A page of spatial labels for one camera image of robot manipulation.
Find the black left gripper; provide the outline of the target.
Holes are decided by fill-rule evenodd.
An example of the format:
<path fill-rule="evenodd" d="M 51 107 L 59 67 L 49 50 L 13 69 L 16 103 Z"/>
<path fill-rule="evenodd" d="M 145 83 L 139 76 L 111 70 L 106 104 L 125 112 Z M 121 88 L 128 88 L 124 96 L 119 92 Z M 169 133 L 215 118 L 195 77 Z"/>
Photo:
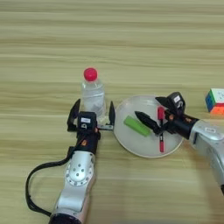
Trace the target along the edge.
<path fill-rule="evenodd" d="M 81 100 L 77 100 L 70 110 L 67 118 L 67 130 L 76 131 L 75 119 L 78 117 Z M 101 130 L 112 131 L 114 129 L 116 112 L 114 103 L 111 101 L 108 113 L 109 125 L 99 125 L 93 130 L 79 130 L 77 132 L 77 151 L 86 151 L 92 154 L 96 153 L 98 141 L 101 139 Z"/>

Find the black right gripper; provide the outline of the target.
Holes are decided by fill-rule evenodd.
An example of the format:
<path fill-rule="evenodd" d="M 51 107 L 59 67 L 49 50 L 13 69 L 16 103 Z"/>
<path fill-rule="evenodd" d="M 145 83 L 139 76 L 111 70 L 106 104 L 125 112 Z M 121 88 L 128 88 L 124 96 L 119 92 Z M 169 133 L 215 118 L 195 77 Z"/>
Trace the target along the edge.
<path fill-rule="evenodd" d="M 171 104 L 166 97 L 156 97 L 156 100 L 164 107 L 170 108 Z M 170 134 L 179 134 L 183 138 L 188 139 L 190 137 L 193 125 L 198 121 L 197 118 L 191 117 L 189 115 L 174 115 L 170 112 L 165 113 L 165 119 L 167 122 L 160 127 L 157 122 L 152 120 L 147 114 L 144 112 L 136 111 L 136 117 L 138 120 L 150 128 L 156 135 L 159 135 L 160 132 L 168 131 Z"/>

